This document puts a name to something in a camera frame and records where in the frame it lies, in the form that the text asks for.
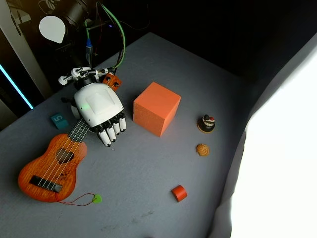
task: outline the ukulele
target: ukulele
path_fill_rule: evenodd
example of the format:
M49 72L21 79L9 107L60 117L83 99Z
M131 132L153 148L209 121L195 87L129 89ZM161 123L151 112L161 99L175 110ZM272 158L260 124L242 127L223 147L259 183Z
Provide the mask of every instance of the ukulele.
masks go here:
M121 85L121 81L111 74L105 76L103 83L112 89ZM46 152L21 170L18 178L20 189L42 202L66 199L75 189L77 166L87 155L83 139L89 129L81 118L68 135L56 135Z

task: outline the white robotic hand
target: white robotic hand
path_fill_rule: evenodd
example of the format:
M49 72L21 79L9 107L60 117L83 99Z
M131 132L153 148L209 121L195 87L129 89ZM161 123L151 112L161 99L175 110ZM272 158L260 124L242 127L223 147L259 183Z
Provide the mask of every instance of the white robotic hand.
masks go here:
M61 77L61 84L75 80L78 91L74 95L74 115L80 114L91 131L98 133L100 140L107 147L116 141L116 136L126 130L123 105L116 93L106 84L97 82L100 75L107 74L107 69L100 71L90 68L73 69L71 76Z

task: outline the teal cube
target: teal cube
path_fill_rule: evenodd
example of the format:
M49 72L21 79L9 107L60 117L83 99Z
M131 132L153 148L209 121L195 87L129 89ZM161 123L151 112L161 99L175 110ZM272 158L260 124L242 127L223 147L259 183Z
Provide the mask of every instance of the teal cube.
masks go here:
M63 129L69 125L68 121L60 113L51 116L51 120L58 129Z

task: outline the led light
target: led light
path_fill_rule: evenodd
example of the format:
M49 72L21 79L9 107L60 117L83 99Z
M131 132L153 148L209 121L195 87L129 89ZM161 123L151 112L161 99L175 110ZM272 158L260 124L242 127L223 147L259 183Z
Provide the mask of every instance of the led light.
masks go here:
M20 91L20 89L16 86L16 84L13 82L13 80L10 78L10 76L7 74L5 69L0 64L0 69L2 73L6 76L6 78L9 80L9 82L12 84L12 86L15 88L15 90L20 94L21 98L25 101L25 103L30 107L30 109L33 109L33 106L29 103L29 101L26 99L26 97L23 95L23 93Z

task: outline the gray table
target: gray table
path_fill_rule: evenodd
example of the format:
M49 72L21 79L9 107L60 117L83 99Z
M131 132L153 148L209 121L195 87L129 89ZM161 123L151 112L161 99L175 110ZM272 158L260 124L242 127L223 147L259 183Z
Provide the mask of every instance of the gray table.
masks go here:
M116 56L101 66L111 66ZM0 236L2 238L202 238L205 237L240 135L235 134L239 79L210 62L149 33L127 48L117 72L127 114L127 130L106 148L95 134L85 139L88 154L78 167L72 200L99 193L101 204L86 207L42 203L17 186L22 167L43 154L49 141L76 120L60 97L72 85L35 107L0 133ZM182 96L176 117L161 138L132 121L133 100L157 82ZM50 121L62 113L71 123L57 130ZM213 133L196 121L209 113ZM211 155L199 157L206 143ZM171 189L183 185L188 197L175 201Z

